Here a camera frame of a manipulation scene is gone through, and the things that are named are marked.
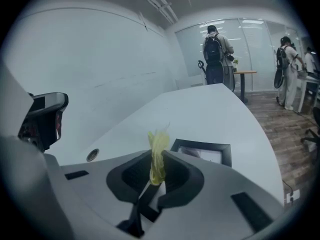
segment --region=white desk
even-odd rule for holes
[[[318,99],[320,81],[318,79],[314,79],[311,76],[307,76],[307,77],[298,76],[298,79],[301,80],[301,91],[302,91],[300,104],[299,104],[299,108],[298,108],[298,112],[300,113],[301,109],[302,109],[302,105],[304,104],[304,99],[305,99],[305,94],[306,94],[306,89],[307,89],[307,83],[315,83],[315,84],[318,85],[316,87],[316,94],[315,94],[314,103],[313,103],[313,106],[315,107],[316,104],[317,104],[317,99]]]
[[[176,139],[230,144],[232,168],[284,204],[284,189],[275,153],[256,118],[223,84],[167,92],[127,117],[84,152],[57,157],[61,165],[86,163],[149,150],[148,131],[170,124],[170,149]]]

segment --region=yellow plastic bag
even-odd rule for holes
[[[162,151],[169,145],[169,135],[165,131],[155,131],[155,135],[152,132],[148,132],[148,139],[152,150],[152,162],[150,169],[150,183],[158,186],[166,177],[164,168],[164,158]]]

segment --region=power outlet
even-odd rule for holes
[[[291,203],[290,198],[293,198],[293,201],[295,201],[298,198],[300,198],[300,190],[298,189],[298,190],[294,191],[292,196],[290,196],[290,193],[286,194],[286,203],[287,204]]]

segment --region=white pants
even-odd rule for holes
[[[279,101],[289,109],[294,103],[297,92],[298,72],[291,65],[285,71],[283,83],[278,90]]]

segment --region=wooden floor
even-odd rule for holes
[[[248,98],[246,105],[262,126],[273,147],[282,179],[293,190],[300,190],[300,199],[294,202],[297,204],[303,202],[316,175],[317,165],[313,165],[315,152],[310,154],[300,141],[307,129],[312,129],[315,133],[318,131],[312,115],[314,100],[311,95],[306,95],[301,111],[301,115],[306,117],[304,118],[278,105],[276,95],[276,92],[246,93],[245,96]],[[295,111],[298,110],[300,97],[301,92],[298,91],[293,104]],[[284,183],[283,189],[286,198],[286,194],[291,190]]]

